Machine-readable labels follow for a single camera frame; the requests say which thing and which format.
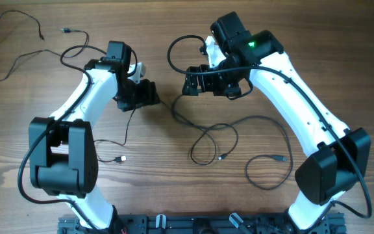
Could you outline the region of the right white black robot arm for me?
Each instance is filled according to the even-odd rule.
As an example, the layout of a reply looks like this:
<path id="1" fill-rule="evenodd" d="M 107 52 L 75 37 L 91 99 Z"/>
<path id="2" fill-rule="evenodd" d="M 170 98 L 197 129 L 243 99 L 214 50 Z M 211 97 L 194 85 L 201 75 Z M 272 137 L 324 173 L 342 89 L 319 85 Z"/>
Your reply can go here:
<path id="1" fill-rule="evenodd" d="M 237 99 L 242 79 L 259 89 L 292 128 L 306 155 L 295 172 L 299 194 L 286 212 L 284 230 L 335 232 L 325 216 L 344 192 L 364 182 L 369 135 L 361 128 L 351 130 L 320 102 L 271 32 L 250 33 L 235 12 L 218 18 L 210 30 L 201 48 L 208 63 L 186 70 L 182 93 L 212 92 Z"/>

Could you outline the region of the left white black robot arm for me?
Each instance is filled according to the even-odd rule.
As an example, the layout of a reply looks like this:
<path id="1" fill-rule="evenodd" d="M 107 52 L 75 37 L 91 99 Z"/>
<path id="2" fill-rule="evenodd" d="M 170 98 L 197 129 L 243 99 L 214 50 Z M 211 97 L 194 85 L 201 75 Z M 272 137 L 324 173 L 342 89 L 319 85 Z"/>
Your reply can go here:
<path id="1" fill-rule="evenodd" d="M 28 165 L 32 186 L 52 196 L 51 203 L 66 203 L 77 216 L 78 232 L 127 233 L 115 206 L 96 185 L 99 165 L 92 128 L 111 99 L 123 112 L 159 104 L 160 99 L 155 83 L 144 78 L 145 66 L 130 63 L 136 53 L 129 45 L 110 41 L 103 54 L 80 70 L 82 81 L 61 108 L 30 123 L 18 188 L 26 200 L 39 202 L 23 188 Z"/>

